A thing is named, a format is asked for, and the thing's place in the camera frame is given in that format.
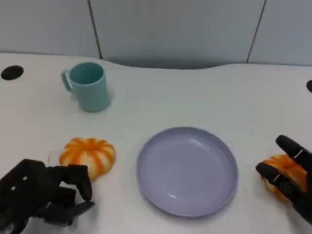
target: mug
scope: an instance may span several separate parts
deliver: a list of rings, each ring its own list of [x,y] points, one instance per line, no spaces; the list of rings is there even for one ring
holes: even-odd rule
[[[103,67],[83,62],[61,73],[65,88],[73,93],[80,107],[87,112],[104,110],[109,104],[106,76]]]

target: orange pumpkin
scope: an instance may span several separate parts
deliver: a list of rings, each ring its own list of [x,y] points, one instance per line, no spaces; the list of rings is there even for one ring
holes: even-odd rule
[[[59,163],[62,166],[86,165],[89,178],[96,179],[111,170],[115,158],[114,147],[105,140],[73,138],[65,146],[64,152],[59,157]]]
[[[307,190],[306,174],[301,166],[291,160],[288,155],[274,155],[263,161],[277,168],[280,172],[287,174],[293,181],[295,181],[302,191]],[[266,187],[272,191],[278,198],[289,201],[275,186],[270,184],[266,178],[262,178]]]

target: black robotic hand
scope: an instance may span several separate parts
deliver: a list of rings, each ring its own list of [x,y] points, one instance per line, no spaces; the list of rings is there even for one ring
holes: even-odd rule
[[[271,165],[260,162],[256,170],[277,187],[293,203],[296,211],[312,224],[312,154],[287,136],[279,136],[276,143],[293,161],[307,171],[307,191],[303,192],[290,177]]]
[[[76,204],[76,185],[85,202]],[[0,180],[0,234],[21,233],[29,217],[67,226],[89,210],[92,186],[87,166],[46,167],[43,162],[24,159]]]

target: wall seam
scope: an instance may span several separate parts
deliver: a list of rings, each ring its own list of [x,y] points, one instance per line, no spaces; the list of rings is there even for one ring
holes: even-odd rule
[[[262,16],[263,16],[263,12],[264,12],[264,8],[265,8],[266,4],[267,4],[267,0],[264,0],[263,7],[262,7],[262,10],[261,10],[261,13],[260,13],[260,17],[259,17],[259,21],[258,21],[257,27],[255,29],[255,33],[254,33],[254,36],[253,36],[253,41],[252,41],[252,44],[250,46],[249,53],[248,53],[248,56],[247,56],[246,63],[249,62],[249,57],[250,57],[250,54],[251,54],[253,46],[254,46],[254,41],[255,41],[256,35],[258,33],[259,25],[260,25],[260,22],[261,22],[261,19],[262,19]]]
[[[87,2],[88,2],[89,13],[90,13],[90,17],[91,17],[91,23],[92,23],[92,27],[93,27],[93,31],[94,31],[94,36],[96,38],[96,44],[97,44],[97,50],[99,53],[99,58],[103,59],[101,47],[99,45],[99,40],[98,40],[98,32],[97,32],[97,28],[96,28],[96,24],[95,24],[94,16],[93,16],[93,11],[92,11],[92,7],[91,7],[91,0],[87,0]]]

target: purple plastic plate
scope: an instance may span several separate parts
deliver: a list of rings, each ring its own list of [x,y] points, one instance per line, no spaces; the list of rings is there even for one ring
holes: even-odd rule
[[[137,159],[143,194],[173,215],[198,217],[221,209],[233,197],[238,168],[229,148],[201,129],[167,129],[152,137]]]

